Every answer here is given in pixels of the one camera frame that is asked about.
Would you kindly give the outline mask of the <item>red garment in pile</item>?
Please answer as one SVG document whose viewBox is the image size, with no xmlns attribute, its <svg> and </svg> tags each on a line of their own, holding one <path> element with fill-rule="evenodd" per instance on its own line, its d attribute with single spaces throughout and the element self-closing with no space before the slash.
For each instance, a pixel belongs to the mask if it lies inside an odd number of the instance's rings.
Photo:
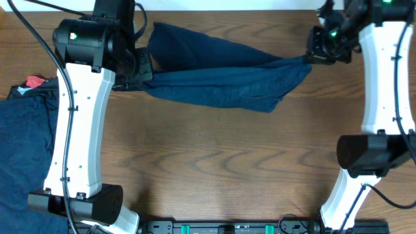
<svg viewBox="0 0 416 234">
<path fill-rule="evenodd" d="M 30 75 L 27 77 L 26 86 L 29 88 L 37 88 L 40 85 L 44 84 L 45 82 L 46 80 L 41 77 Z"/>
</svg>

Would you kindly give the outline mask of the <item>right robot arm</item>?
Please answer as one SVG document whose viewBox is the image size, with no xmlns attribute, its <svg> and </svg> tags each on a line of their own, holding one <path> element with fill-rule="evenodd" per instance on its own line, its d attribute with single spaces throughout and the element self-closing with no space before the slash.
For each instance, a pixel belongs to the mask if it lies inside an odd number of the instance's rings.
<svg viewBox="0 0 416 234">
<path fill-rule="evenodd" d="M 383 221 L 358 221 L 368 193 L 388 172 L 415 158 L 408 58 L 415 1 L 345 1 L 343 12 L 327 0 L 317 11 L 305 61 L 332 65 L 363 56 L 365 108 L 358 135 L 337 142 L 340 166 L 334 188 L 309 224 L 310 233 L 388 233 Z"/>
</svg>

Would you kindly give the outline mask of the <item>navy blue clothes pile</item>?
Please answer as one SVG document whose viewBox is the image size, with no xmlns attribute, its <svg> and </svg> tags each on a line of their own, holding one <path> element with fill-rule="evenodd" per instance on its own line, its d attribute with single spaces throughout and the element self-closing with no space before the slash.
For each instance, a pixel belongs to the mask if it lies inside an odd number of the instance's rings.
<svg viewBox="0 0 416 234">
<path fill-rule="evenodd" d="M 64 218 L 32 211 L 27 198 L 41 189 L 51 165 L 59 107 L 58 81 L 13 86 L 1 102 L 1 232 L 67 233 Z"/>
</svg>

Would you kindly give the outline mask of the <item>navy blue shorts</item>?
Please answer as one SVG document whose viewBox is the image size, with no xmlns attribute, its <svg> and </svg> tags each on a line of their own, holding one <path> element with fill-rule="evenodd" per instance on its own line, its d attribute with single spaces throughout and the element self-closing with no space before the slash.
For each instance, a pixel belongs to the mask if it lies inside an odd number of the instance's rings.
<svg viewBox="0 0 416 234">
<path fill-rule="evenodd" d="M 312 70 L 303 57 L 281 58 L 167 23 L 154 23 L 147 49 L 161 70 L 143 91 L 208 107 L 272 112 Z"/>
</svg>

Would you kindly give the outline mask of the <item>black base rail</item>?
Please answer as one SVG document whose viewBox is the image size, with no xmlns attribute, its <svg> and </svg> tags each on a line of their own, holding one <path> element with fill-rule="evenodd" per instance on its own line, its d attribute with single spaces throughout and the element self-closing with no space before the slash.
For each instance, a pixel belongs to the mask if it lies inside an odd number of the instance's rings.
<svg viewBox="0 0 416 234">
<path fill-rule="evenodd" d="M 146 224 L 144 229 L 139 228 L 139 233 L 152 234 L 306 234 L 306 233 L 338 233 L 337 230 L 324 229 L 317 222 L 309 224 L 308 221 L 298 221 L 294 218 L 283 219 L 279 222 L 260 223 L 215 223 L 215 222 L 172 222 L 152 221 Z M 381 221 L 356 221 L 354 227 L 342 231 L 342 233 L 355 234 L 389 234 L 387 222 Z"/>
</svg>

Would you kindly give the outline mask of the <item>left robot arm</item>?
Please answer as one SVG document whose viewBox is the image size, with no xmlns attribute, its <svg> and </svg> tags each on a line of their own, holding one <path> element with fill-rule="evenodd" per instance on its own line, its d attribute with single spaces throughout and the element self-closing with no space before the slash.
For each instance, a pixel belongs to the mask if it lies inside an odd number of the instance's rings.
<svg viewBox="0 0 416 234">
<path fill-rule="evenodd" d="M 53 158 L 32 210 L 66 218 L 74 233 L 144 233 L 139 215 L 123 204 L 119 185 L 101 176 L 101 142 L 112 91 L 138 88 L 153 77 L 134 1 L 96 1 L 91 15 L 65 19 L 53 32 L 58 63 L 58 119 Z"/>
</svg>

